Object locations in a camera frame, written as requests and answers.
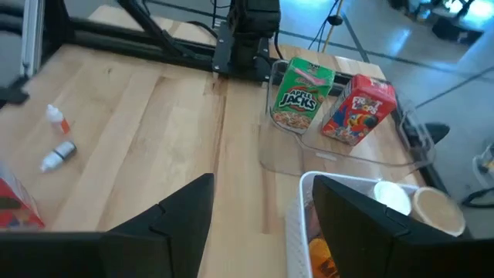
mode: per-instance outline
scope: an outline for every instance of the apple jacks cereal box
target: apple jacks cereal box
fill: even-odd
[[[395,108],[392,85],[359,74],[324,116],[321,131],[354,146]]]
[[[298,134],[306,132],[333,86],[334,71],[293,58],[279,86],[273,120]]]

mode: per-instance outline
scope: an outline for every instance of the gray floor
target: gray floor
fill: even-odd
[[[155,15],[210,24],[208,0],[163,0],[183,8],[149,4]],[[69,13],[88,16],[104,2],[66,0]],[[306,48],[317,33],[333,0],[280,0],[283,12],[280,43]],[[218,0],[227,5],[229,0]],[[219,10],[225,16],[226,9]],[[393,10],[386,0],[346,0],[345,23],[335,29],[327,53],[381,67],[386,77],[413,103],[428,100],[481,70],[494,66],[494,23],[472,47],[440,40],[430,26],[412,22]],[[0,36],[0,85],[15,77],[19,68],[20,39]],[[494,141],[494,72],[472,81],[418,111],[422,120],[451,126],[451,133],[437,144],[434,166],[449,194],[456,200],[481,188],[472,173],[472,157]],[[494,210],[465,209],[474,237],[494,236]]]

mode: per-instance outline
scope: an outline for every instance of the small white bottle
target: small white bottle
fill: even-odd
[[[52,123],[55,128],[61,134],[68,134],[70,132],[70,126],[62,112],[52,104],[48,104],[46,108],[46,119]]]
[[[76,145],[71,141],[65,141],[45,156],[41,166],[41,172],[57,169],[65,160],[69,159],[76,152]]]

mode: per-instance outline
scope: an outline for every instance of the red cereal box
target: red cereal box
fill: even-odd
[[[0,230],[34,230],[44,226],[34,199],[0,162]]]
[[[324,116],[321,132],[354,146],[395,108],[392,85],[358,74]]]

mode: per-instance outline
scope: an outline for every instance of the clear plastic bin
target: clear plastic bin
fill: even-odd
[[[400,109],[388,115],[358,145],[351,147],[320,133],[324,114],[337,97],[329,96],[322,104],[305,134],[280,127],[271,116],[288,61],[273,64],[269,80],[266,110],[259,131],[259,160],[270,171],[302,175],[307,171],[324,171],[364,178],[400,181],[418,168],[431,163],[434,143],[415,113],[410,101],[397,92]],[[341,91],[345,84],[335,83]]]

